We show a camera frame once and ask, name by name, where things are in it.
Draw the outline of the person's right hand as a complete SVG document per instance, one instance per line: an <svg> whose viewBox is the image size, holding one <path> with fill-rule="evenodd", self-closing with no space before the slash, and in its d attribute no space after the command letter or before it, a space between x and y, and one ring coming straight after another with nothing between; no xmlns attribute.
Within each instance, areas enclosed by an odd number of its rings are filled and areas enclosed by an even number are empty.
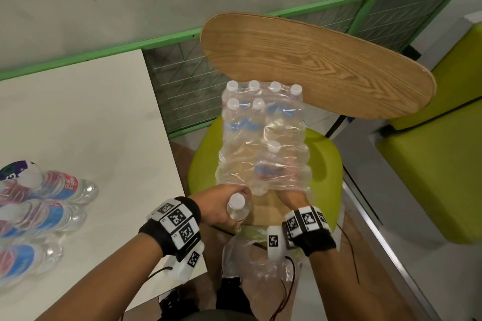
<svg viewBox="0 0 482 321"><path fill-rule="evenodd" d="M283 205L287 208L284 215L290 211L311 206L304 191L297 190L276 190L276 195Z"/></svg>

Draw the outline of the person's left hand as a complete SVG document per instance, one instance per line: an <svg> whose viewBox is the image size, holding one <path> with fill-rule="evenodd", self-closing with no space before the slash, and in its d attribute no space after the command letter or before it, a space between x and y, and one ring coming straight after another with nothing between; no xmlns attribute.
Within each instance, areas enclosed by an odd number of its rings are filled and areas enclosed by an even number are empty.
<svg viewBox="0 0 482 321"><path fill-rule="evenodd" d="M202 222L208 225L224 225L235 231L239 230L240 223L229 217L227 213L227 196L225 185L218 184L206 190L200 191L189 196L198 205Z"/></svg>

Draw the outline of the clear water bottle white cap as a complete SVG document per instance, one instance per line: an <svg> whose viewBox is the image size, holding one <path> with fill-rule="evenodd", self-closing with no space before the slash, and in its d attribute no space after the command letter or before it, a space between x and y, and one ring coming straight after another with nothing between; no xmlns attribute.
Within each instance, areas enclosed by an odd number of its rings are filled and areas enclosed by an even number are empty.
<svg viewBox="0 0 482 321"><path fill-rule="evenodd" d="M236 192L230 197L226 209L230 218L242 223L250 214L251 202L244 194Z"/></svg>

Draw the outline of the shrink-wrapped pack of water bottles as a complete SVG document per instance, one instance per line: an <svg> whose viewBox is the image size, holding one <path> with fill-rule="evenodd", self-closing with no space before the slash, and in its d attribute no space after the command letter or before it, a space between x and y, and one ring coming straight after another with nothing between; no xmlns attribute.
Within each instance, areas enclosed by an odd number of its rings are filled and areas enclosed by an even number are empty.
<svg viewBox="0 0 482 321"><path fill-rule="evenodd" d="M310 149L301 85L230 80L222 95L222 147L217 184L310 192Z"/></svg>

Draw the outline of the person's right forearm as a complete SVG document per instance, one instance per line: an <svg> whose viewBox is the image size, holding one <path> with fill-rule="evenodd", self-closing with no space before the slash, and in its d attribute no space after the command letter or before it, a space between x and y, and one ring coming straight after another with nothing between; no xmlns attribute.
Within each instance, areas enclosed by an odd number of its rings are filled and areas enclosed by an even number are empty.
<svg viewBox="0 0 482 321"><path fill-rule="evenodd" d="M309 257L327 321L405 321L406 311L390 309L348 273L336 249Z"/></svg>

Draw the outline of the person's left forearm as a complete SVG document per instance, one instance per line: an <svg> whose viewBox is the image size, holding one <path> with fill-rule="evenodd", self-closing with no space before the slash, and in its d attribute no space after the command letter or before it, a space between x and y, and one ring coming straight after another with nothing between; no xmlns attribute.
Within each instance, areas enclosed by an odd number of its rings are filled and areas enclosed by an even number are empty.
<svg viewBox="0 0 482 321"><path fill-rule="evenodd" d="M35 321L118 321L156 265L174 244L138 233L101 262Z"/></svg>

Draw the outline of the loose clear plastic wrap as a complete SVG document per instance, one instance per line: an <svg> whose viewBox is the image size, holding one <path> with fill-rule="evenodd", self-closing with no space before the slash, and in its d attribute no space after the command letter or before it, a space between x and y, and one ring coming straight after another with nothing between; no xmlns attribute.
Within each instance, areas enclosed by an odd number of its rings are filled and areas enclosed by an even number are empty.
<svg viewBox="0 0 482 321"><path fill-rule="evenodd" d="M240 277L254 284L273 283L284 290L284 299L292 293L293 284L303 260L300 249L290 250L280 261L268 258L268 227L242 225L224 246L221 277Z"/></svg>

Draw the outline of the black wristband with marker tags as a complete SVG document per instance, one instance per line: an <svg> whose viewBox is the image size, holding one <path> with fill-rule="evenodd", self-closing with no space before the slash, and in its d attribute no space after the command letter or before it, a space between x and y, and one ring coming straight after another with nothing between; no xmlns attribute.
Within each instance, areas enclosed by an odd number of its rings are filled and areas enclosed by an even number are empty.
<svg viewBox="0 0 482 321"><path fill-rule="evenodd" d="M164 256L174 260L167 266L168 274L181 284L188 282L204 251L199 224L202 216L199 206L191 198L175 197L164 201L151 212L139 229L151 237L162 249Z"/></svg>
<svg viewBox="0 0 482 321"><path fill-rule="evenodd" d="M288 251L300 249L306 257L336 249L331 229L321 210L305 206L285 215L280 226L269 226L268 258L280 261Z"/></svg>

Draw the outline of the green chair seat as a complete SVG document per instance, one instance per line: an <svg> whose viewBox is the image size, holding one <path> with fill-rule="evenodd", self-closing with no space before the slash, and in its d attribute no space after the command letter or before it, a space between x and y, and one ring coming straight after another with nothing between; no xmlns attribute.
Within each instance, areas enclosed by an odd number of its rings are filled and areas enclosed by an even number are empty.
<svg viewBox="0 0 482 321"><path fill-rule="evenodd" d="M202 140L196 146L196 153L190 164L187 184L191 194L205 190L215 184L215 171L218 166L218 151L222 146L221 117L196 124L183 130L184 135L205 130ZM310 128L306 129L305 143L310 148L309 166L313 177L310 183L312 196L310 202L320 208L325 219L334 231L338 222L341 207L343 183L343 166L340 153L334 143L324 135ZM267 194L270 206L260 205L253 209L254 219L245 224L268 226L271 216L274 225L281 222L281 214L287 209L275 200L275 196Z"/></svg>

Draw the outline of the black shoe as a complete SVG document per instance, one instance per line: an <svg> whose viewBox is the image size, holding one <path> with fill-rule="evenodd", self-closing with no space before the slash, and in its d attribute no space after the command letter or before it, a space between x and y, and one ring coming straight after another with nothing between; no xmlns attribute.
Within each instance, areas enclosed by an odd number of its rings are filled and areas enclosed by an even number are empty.
<svg viewBox="0 0 482 321"><path fill-rule="evenodd" d="M161 312L158 321L180 321L200 312L196 301L187 298L178 288L159 295L158 303Z"/></svg>
<svg viewBox="0 0 482 321"><path fill-rule="evenodd" d="M222 277L216 292L215 308L254 316L250 301L242 289L240 277Z"/></svg>

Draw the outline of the green framed mesh partition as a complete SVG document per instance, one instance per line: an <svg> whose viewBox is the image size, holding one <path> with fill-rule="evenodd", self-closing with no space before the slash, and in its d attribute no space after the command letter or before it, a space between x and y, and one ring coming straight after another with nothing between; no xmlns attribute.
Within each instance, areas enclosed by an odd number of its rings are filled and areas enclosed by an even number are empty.
<svg viewBox="0 0 482 321"><path fill-rule="evenodd" d="M401 53L452 0L325 0L268 12L342 32ZM208 127L220 115L228 78L208 62L201 28L0 71L0 81L140 49L169 138Z"/></svg>

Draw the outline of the wooden chair backrest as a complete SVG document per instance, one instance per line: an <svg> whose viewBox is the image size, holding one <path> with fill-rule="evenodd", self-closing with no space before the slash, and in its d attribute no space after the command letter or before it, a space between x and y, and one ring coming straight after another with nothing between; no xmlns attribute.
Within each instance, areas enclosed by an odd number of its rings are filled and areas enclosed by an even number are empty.
<svg viewBox="0 0 482 321"><path fill-rule="evenodd" d="M203 26L200 42L214 68L232 80L298 84L307 104L354 118L416 113L437 89L428 69L399 53L280 17L214 15Z"/></svg>

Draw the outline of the water bottle red blue label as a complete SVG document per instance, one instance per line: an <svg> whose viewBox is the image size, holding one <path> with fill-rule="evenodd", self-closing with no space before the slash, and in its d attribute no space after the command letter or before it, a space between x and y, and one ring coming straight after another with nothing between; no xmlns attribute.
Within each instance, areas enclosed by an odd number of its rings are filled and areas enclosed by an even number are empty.
<svg viewBox="0 0 482 321"><path fill-rule="evenodd" d="M47 233L71 233L87 219L84 208L51 200L30 200L0 207L0 241Z"/></svg>
<svg viewBox="0 0 482 321"><path fill-rule="evenodd" d="M56 242L17 243L0 248L0 290L54 269L64 254Z"/></svg>
<svg viewBox="0 0 482 321"><path fill-rule="evenodd" d="M34 199L87 205L93 202L99 187L93 181L78 179L59 171L27 172L21 174L18 183L31 190Z"/></svg>

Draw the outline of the green cushioned bench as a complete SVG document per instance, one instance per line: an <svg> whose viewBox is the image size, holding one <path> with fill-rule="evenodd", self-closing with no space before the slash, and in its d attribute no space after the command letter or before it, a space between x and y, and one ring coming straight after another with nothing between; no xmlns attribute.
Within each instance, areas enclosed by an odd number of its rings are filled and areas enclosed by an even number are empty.
<svg viewBox="0 0 482 321"><path fill-rule="evenodd" d="M482 21L432 71L421 111L389 120L378 151L443 237L482 243Z"/></svg>

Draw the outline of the purple white bottle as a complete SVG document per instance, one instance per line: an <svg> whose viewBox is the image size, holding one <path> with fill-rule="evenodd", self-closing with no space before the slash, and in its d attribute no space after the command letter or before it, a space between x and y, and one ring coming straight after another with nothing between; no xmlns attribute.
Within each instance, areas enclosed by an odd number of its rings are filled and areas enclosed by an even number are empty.
<svg viewBox="0 0 482 321"><path fill-rule="evenodd" d="M36 189L43 183L40 167L30 160L19 160L0 169L0 182L15 180L18 184Z"/></svg>

